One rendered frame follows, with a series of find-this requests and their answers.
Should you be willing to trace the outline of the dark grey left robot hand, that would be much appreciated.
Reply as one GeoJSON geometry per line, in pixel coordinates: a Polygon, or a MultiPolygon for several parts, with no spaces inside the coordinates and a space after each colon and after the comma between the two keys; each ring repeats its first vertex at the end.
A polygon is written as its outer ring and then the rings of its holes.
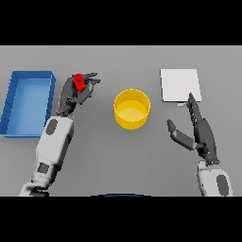
{"type": "Polygon", "coordinates": [[[85,80],[85,88],[78,93],[74,83],[74,75],[69,77],[63,84],[60,92],[59,108],[57,116],[67,117],[72,114],[76,105],[82,105],[89,97],[92,96],[94,87],[100,82],[96,79],[96,73],[82,74],[85,80]]]}

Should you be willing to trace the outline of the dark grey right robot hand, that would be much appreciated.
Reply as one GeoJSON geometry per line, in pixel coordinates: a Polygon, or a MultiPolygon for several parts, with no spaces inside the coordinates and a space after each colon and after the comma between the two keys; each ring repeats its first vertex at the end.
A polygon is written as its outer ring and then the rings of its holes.
{"type": "Polygon", "coordinates": [[[170,138],[177,144],[192,151],[196,150],[207,165],[219,164],[216,154],[216,140],[208,121],[202,117],[199,105],[192,94],[189,94],[186,104],[194,128],[191,138],[178,130],[172,120],[166,121],[170,138]]]}

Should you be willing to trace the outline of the red beaker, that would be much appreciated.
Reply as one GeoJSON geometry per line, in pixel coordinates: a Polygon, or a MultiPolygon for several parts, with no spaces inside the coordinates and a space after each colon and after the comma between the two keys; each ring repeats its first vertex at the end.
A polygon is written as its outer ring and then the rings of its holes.
{"type": "Polygon", "coordinates": [[[78,93],[81,93],[85,88],[85,80],[82,74],[74,74],[74,83],[78,93]]]}

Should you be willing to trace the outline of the yellow bowl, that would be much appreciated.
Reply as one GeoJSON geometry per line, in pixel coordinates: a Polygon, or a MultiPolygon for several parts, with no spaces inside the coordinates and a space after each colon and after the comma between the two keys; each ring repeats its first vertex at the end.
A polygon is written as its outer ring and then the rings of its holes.
{"type": "Polygon", "coordinates": [[[125,130],[140,129],[147,121],[151,108],[149,98],[137,89],[127,89],[117,95],[113,102],[113,117],[125,130]]]}

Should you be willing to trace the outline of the blue tray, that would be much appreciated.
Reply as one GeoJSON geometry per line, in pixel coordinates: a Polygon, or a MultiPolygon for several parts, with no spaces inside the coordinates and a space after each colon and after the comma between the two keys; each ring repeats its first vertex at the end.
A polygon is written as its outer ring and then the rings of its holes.
{"type": "Polygon", "coordinates": [[[52,71],[12,71],[0,115],[0,136],[40,138],[51,116],[55,83],[52,71]]]}

